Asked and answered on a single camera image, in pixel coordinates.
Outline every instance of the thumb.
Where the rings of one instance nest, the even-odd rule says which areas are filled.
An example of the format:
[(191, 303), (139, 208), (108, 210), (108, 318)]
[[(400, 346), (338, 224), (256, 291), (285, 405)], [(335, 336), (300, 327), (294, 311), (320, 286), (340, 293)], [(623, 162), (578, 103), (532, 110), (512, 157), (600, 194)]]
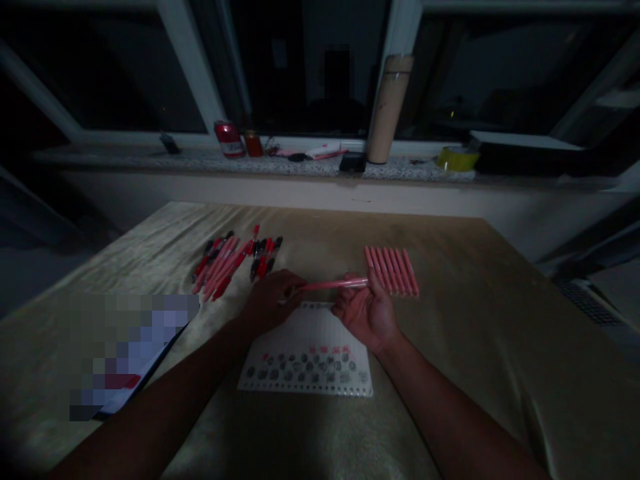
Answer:
[(305, 296), (304, 291), (300, 291), (298, 293), (296, 293), (294, 296), (292, 296), (284, 305), (282, 305), (280, 307), (280, 321), (284, 321), (287, 318), (289, 318), (290, 314), (293, 313), (294, 310), (296, 310), (296, 308), (298, 308), (298, 306), (300, 306), (300, 304), (302, 303), (302, 299)]
[(388, 295), (385, 288), (380, 283), (378, 276), (375, 274), (375, 270), (372, 267), (369, 267), (369, 272), (367, 274), (369, 278), (369, 288), (373, 292), (376, 297), (386, 297)]

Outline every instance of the yellow tape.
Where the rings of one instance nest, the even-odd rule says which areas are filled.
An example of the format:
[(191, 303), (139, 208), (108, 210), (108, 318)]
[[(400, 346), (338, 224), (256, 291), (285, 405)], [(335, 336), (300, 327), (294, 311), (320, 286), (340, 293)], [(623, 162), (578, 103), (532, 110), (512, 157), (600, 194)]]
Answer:
[(438, 167), (444, 170), (469, 171), (480, 158), (479, 153), (465, 147), (444, 147), (438, 156)]

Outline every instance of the hand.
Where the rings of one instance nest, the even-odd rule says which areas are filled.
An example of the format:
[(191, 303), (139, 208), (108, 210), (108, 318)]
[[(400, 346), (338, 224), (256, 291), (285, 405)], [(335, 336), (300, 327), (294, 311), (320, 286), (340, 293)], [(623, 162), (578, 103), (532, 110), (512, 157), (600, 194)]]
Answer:
[(278, 298), (281, 295), (288, 297), (294, 287), (306, 284), (306, 280), (289, 270), (274, 272), (260, 280), (254, 285), (245, 307), (236, 319), (242, 331), (253, 341), (284, 323), (300, 305), (305, 292), (298, 292), (283, 305), (280, 305)]
[[(345, 275), (346, 280), (356, 277), (354, 273)], [(377, 355), (402, 333), (395, 321), (391, 297), (373, 269), (369, 269), (368, 278), (369, 285), (362, 289), (339, 288), (331, 312)]]

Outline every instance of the table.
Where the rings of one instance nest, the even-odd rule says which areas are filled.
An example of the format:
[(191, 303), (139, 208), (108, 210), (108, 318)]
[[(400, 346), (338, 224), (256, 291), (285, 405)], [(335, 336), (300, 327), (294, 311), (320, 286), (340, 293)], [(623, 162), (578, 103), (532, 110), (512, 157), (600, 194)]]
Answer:
[[(230, 229), (248, 239), (256, 223), (261, 236), (285, 238), (277, 267), (309, 281), (362, 271), (364, 244), (407, 248), (422, 295), (394, 304), (428, 360), (554, 477), (626, 479), (640, 470), (638, 370), (484, 220), (196, 203), (168, 203), (0, 322), (5, 434), (22, 463), (51, 468), (99, 426), (63, 418), (56, 297), (190, 293), (206, 240)], [(238, 312), (248, 268), (221, 300), (201, 306), (155, 377)], [(372, 399), (240, 392), (236, 366), (165, 477), (439, 478), (393, 384), (371, 354), (369, 362)]]

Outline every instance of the forearm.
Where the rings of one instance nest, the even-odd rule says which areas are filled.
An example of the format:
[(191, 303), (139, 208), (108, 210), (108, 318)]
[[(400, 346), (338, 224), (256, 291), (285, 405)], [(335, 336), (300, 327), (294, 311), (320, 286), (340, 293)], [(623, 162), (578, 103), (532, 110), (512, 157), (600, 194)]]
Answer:
[(52, 478), (156, 479), (250, 339), (230, 322), (133, 398), (52, 472)]
[(400, 337), (378, 355), (447, 480), (548, 479), (533, 458)]

